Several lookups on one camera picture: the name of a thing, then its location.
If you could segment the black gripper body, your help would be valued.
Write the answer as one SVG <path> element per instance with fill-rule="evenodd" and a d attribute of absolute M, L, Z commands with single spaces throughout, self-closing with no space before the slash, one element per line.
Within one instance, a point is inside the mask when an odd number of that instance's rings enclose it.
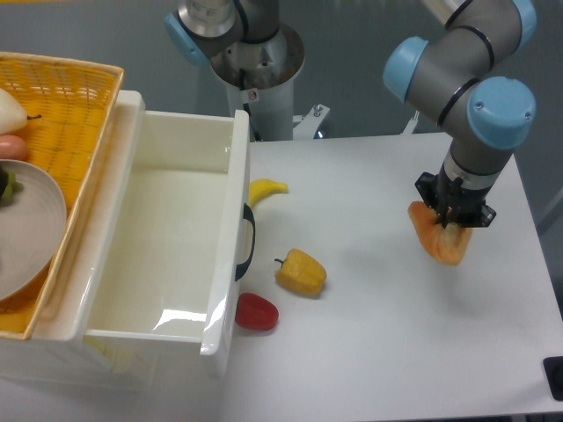
<path fill-rule="evenodd" d="M 451 179 L 444 171 L 437 175 L 423 172 L 415 187 L 427 207 L 456 211 L 455 224 L 464 228 L 487 228 L 494 218 L 496 211 L 486 204 L 486 195 L 490 187 L 472 190 L 463 187 L 461 177 Z"/>

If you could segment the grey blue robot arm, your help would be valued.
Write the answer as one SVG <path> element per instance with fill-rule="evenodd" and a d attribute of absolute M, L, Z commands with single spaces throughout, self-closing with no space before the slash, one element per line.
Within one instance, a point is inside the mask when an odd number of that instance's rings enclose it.
<path fill-rule="evenodd" d="M 530 40 L 536 9 L 530 1 L 425 5 L 446 33 L 436 43 L 401 42 L 384 66 L 384 85 L 452 138 L 440 171 L 415 183 L 437 223 L 485 228 L 496 216 L 486 196 L 526 141 L 537 110 L 525 84 L 488 74 Z"/>

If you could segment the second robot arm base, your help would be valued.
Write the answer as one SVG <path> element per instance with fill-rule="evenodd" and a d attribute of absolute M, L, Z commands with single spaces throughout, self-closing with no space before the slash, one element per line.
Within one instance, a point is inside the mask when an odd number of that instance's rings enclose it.
<path fill-rule="evenodd" d="M 172 44 L 195 66 L 238 42 L 264 44 L 280 25 L 277 1 L 181 1 L 165 18 Z"/>

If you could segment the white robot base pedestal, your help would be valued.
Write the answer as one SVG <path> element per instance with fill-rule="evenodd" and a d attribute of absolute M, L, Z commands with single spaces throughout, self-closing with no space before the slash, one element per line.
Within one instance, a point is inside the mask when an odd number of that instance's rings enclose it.
<path fill-rule="evenodd" d="M 306 114 L 294 113 L 294 82 L 303 65 L 303 41 L 285 24 L 264 43 L 239 41 L 211 59 L 230 112 L 246 111 L 251 137 L 266 142 L 310 140 L 321 134 L 328 106 L 316 104 Z"/>

